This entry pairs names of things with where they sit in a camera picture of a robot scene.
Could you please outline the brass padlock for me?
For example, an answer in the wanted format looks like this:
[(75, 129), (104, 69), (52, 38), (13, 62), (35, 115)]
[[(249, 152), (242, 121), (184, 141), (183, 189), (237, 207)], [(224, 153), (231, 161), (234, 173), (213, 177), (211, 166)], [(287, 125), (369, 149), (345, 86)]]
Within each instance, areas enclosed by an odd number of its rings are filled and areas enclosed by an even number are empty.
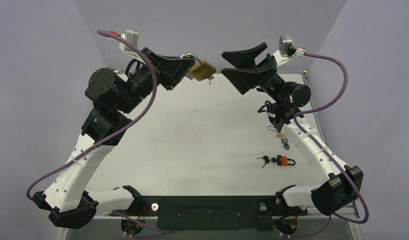
[(196, 63), (190, 68), (185, 75), (190, 80), (197, 80), (201, 82), (207, 80), (208, 77), (213, 76), (217, 72), (217, 68), (206, 60), (201, 60), (192, 53), (185, 53), (180, 56), (181, 59), (194, 59)]

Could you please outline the silver key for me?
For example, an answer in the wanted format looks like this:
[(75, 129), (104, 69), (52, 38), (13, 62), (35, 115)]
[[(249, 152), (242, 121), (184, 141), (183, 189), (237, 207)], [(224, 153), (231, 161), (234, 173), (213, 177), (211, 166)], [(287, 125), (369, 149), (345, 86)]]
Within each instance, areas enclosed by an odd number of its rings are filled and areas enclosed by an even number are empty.
[(212, 84), (212, 80), (214, 79), (213, 76), (210, 76), (207, 78), (208, 79), (208, 84), (211, 85)]

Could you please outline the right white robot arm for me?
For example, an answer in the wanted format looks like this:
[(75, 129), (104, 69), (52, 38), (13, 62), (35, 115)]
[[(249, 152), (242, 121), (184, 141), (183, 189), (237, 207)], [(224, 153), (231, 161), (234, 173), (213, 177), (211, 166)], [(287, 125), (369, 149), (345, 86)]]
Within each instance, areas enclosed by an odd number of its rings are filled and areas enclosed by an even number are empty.
[(363, 172), (339, 159), (308, 123), (302, 107), (310, 101), (310, 87), (285, 81), (278, 74), (279, 66), (305, 56), (306, 50), (288, 44), (256, 63), (256, 57), (266, 48), (267, 44), (261, 43), (246, 50), (223, 52), (231, 67), (221, 73), (240, 94), (257, 89), (271, 98), (260, 112), (265, 112), (273, 127), (298, 149), (318, 178), (315, 186), (291, 185), (279, 190), (275, 209), (286, 214), (295, 207), (314, 207), (323, 215), (332, 215), (361, 197)]

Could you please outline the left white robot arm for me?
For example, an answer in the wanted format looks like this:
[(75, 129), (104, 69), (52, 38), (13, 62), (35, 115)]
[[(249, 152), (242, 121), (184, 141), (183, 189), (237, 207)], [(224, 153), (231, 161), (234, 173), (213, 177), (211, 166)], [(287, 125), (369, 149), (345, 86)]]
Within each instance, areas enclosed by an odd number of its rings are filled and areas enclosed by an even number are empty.
[(32, 196), (40, 209), (49, 211), (48, 218), (56, 227), (80, 229), (97, 214), (125, 211), (136, 215), (142, 208), (142, 196), (132, 186), (101, 192), (87, 191), (86, 186), (131, 125), (127, 115), (158, 86), (174, 89), (197, 61), (189, 53), (177, 57), (158, 55), (148, 48), (141, 52), (148, 62), (131, 60), (125, 78), (108, 68), (91, 75), (85, 95), (93, 109), (75, 148), (53, 183)]

